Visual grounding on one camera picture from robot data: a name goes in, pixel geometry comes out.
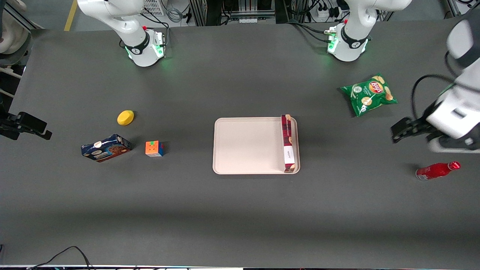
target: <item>rubik's cube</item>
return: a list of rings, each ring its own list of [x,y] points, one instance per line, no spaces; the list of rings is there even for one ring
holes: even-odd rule
[[[149,157],[162,157],[163,144],[159,141],[151,141],[145,143],[145,154]]]

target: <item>snack box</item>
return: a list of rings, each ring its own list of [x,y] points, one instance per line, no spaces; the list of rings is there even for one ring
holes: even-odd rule
[[[113,134],[94,144],[82,145],[82,155],[96,162],[104,162],[131,149],[132,145],[129,141],[118,134]]]
[[[295,170],[295,156],[292,146],[292,122],[289,114],[282,114],[282,135],[283,135],[283,160],[285,163],[284,172]]]

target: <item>red bottle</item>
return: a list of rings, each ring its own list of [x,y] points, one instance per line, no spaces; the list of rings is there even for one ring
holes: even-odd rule
[[[452,161],[450,163],[436,163],[425,168],[418,169],[415,174],[417,178],[424,181],[437,177],[443,177],[449,174],[451,171],[460,169],[460,163]]]

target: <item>wire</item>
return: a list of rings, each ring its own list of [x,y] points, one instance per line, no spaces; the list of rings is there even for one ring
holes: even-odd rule
[[[140,13],[141,16],[143,16],[145,19],[147,19],[149,21],[152,21],[152,22],[157,23],[157,24],[162,24],[163,26],[165,26],[165,28],[167,29],[167,40],[165,40],[165,46],[168,45],[168,43],[170,42],[170,25],[168,25],[168,23],[164,23],[164,22],[160,21],[148,9],[144,9],[144,10],[146,10],[148,13],[150,13],[150,15],[152,15],[152,17],[154,17],[157,21],[154,21],[154,20],[148,18],[147,16],[143,15],[142,13]]]
[[[447,15],[448,15],[448,13],[449,13],[449,12],[451,12],[451,11],[447,11],[447,12],[445,12],[444,19],[446,19],[446,18],[447,18]]]
[[[181,12],[182,14],[190,7],[190,4]]]
[[[308,30],[312,31],[312,32],[315,32],[315,33],[319,33],[319,34],[323,34],[324,32],[321,31],[321,30],[316,30],[316,29],[313,29],[311,28],[310,26],[308,25],[304,25],[304,24],[301,24],[301,23],[298,23],[298,22],[287,22],[286,24],[289,24],[289,25],[298,25],[298,26],[301,26],[303,28],[307,28]]]
[[[309,34],[310,36],[312,36],[312,37],[315,38],[316,40],[319,40],[319,41],[325,42],[325,43],[330,43],[330,41],[328,41],[328,40],[326,40],[326,39],[318,38],[318,37],[316,37],[313,33],[311,33],[311,32],[309,31],[309,30],[311,30],[311,31],[314,31],[314,32],[316,32],[316,33],[320,33],[318,30],[315,30],[315,29],[313,29],[313,28],[311,28],[311,27],[308,27],[308,26],[306,26],[306,25],[303,25],[303,24],[300,24],[300,23],[296,23],[296,22],[288,22],[287,24],[300,26],[300,27],[303,28],[303,30],[304,30],[305,32],[307,32],[307,34]]]
[[[165,4],[163,3],[163,1],[160,1],[160,3],[162,3],[162,6],[163,8],[165,9],[165,13],[167,14],[167,17],[174,23],[179,23],[182,21],[183,19],[183,12],[185,12],[185,10],[183,12],[180,12],[178,9],[174,8],[172,6],[171,9],[168,9]]]
[[[336,21],[336,22],[342,22],[343,19],[345,19],[345,17],[347,17],[348,15],[350,15],[350,11],[347,12],[345,15],[343,15],[343,17],[342,17],[341,19],[336,19],[335,21]]]
[[[87,268],[88,270],[90,270],[90,266],[93,267],[93,265],[90,263],[90,261],[87,259],[87,256],[85,255],[85,253],[83,253],[83,251],[81,249],[79,249],[76,245],[72,245],[62,251],[60,251],[59,253],[57,253],[55,256],[53,256],[50,260],[48,260],[47,262],[44,262],[44,263],[41,263],[41,264],[37,264],[31,268],[27,268],[28,270],[35,270],[37,267],[40,267],[42,265],[46,265],[46,264],[49,264],[51,261],[53,261],[53,259],[55,259],[58,255],[62,254],[63,252],[71,249],[71,248],[75,248],[76,250],[78,250],[81,254],[82,254],[82,257],[84,257],[84,260],[85,260],[85,264],[87,265]]]
[[[232,12],[233,12],[233,5],[232,5],[232,8],[230,9],[229,13],[225,13],[225,10],[223,11],[223,14],[225,14],[225,16],[227,17],[227,20],[222,22],[220,25],[227,25],[228,24],[228,21],[232,18]]]
[[[460,84],[458,82],[456,82],[454,79],[452,78],[449,78],[447,76],[444,76],[444,75],[440,75],[440,74],[428,74],[428,75],[424,75],[422,77],[420,77],[416,82],[415,84],[413,85],[413,88],[412,88],[412,94],[411,94],[411,98],[410,98],[410,102],[411,102],[411,105],[412,105],[412,114],[413,114],[413,117],[415,118],[415,120],[418,119],[418,115],[417,115],[417,110],[416,110],[416,107],[415,107],[415,90],[417,89],[417,86],[418,84],[426,79],[426,78],[436,78],[436,79],[440,79],[444,82],[448,82],[448,83],[451,83],[452,86],[460,86],[461,88],[465,89],[465,90],[469,90],[469,91],[472,91],[472,92],[476,92],[476,93],[480,93],[480,90],[479,89],[475,89],[475,88],[472,88],[472,87],[469,87],[469,86],[466,86],[464,84]]]
[[[300,9],[293,10],[292,8],[288,7],[287,4],[285,3],[285,6],[287,8],[288,13],[293,14],[293,15],[305,15],[307,14],[310,10],[312,10],[317,4],[320,4],[320,0],[312,0],[312,5],[308,7],[306,10],[300,11]]]
[[[445,66],[447,66],[448,71],[450,72],[451,75],[458,77],[458,74],[453,70],[452,66],[448,62],[448,55],[450,54],[449,51],[445,53],[444,61],[445,61]]]

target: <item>tray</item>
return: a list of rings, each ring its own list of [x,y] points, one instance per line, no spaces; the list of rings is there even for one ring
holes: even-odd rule
[[[295,174],[300,170],[297,121],[292,117],[296,169],[285,173],[280,117],[219,118],[213,170],[217,174]]]

